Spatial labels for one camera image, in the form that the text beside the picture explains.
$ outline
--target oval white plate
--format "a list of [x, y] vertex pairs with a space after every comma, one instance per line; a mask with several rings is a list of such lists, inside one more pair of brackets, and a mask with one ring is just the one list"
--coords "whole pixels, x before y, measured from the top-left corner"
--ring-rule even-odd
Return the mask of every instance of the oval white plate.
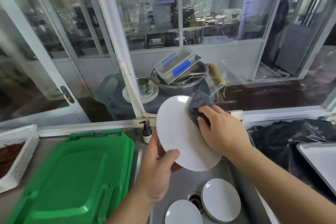
[[[153, 83], [152, 81], [149, 81], [149, 87], [150, 87], [150, 94], [146, 95], [146, 96], [142, 96], [141, 97], [141, 102], [143, 104], [147, 104], [151, 101], [153, 101], [159, 94], [159, 87]], [[124, 87], [123, 91], [122, 91], [123, 97], [126, 100], [126, 102], [131, 103], [131, 99], [129, 97], [129, 94], [127, 92], [126, 87]]]
[[197, 207], [187, 201], [175, 201], [168, 209], [165, 224], [203, 224], [202, 216]]
[[201, 199], [204, 210], [217, 222], [233, 221], [240, 213], [238, 192], [223, 179], [209, 180], [203, 187]]
[[206, 171], [217, 165], [222, 156], [208, 146], [189, 118], [187, 110], [190, 101], [188, 96], [174, 96], [163, 102], [157, 112], [157, 135], [165, 151], [180, 150], [176, 163], [181, 167]]

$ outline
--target sink drain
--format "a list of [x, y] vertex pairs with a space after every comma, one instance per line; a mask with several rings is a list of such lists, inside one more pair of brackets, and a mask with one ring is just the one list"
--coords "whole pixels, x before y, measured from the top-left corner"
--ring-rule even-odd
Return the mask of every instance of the sink drain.
[[197, 191], [190, 192], [187, 196], [187, 200], [193, 203], [200, 213], [204, 211], [202, 200], [201, 200], [201, 194]]

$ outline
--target gray cloth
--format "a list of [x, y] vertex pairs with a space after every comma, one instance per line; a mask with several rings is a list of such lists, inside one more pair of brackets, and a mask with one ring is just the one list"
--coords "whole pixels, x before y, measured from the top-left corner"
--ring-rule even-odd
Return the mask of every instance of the gray cloth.
[[188, 107], [188, 114], [192, 122], [195, 123], [198, 128], [200, 128], [197, 121], [199, 116], [204, 118], [205, 122], [210, 127], [210, 121], [208, 117], [198, 111], [198, 108], [205, 105], [212, 107], [214, 105], [213, 99], [210, 99], [208, 94], [205, 94], [201, 91], [196, 91]]

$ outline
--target person's left hand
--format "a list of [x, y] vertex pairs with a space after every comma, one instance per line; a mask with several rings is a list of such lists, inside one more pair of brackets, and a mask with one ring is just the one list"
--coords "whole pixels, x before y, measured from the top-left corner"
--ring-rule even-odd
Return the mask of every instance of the person's left hand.
[[179, 150], [169, 150], [165, 153], [155, 133], [142, 159], [133, 189], [141, 193], [150, 204], [161, 201], [168, 191], [171, 174], [181, 168], [175, 163], [179, 156]]

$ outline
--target black plastic bag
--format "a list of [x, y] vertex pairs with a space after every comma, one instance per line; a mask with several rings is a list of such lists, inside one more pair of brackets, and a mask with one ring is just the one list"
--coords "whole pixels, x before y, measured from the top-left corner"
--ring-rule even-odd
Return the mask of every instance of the black plastic bag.
[[331, 122], [309, 119], [278, 121], [266, 127], [256, 126], [249, 133], [254, 146], [266, 157], [336, 202], [336, 196], [296, 148], [299, 143], [335, 142], [336, 128]]

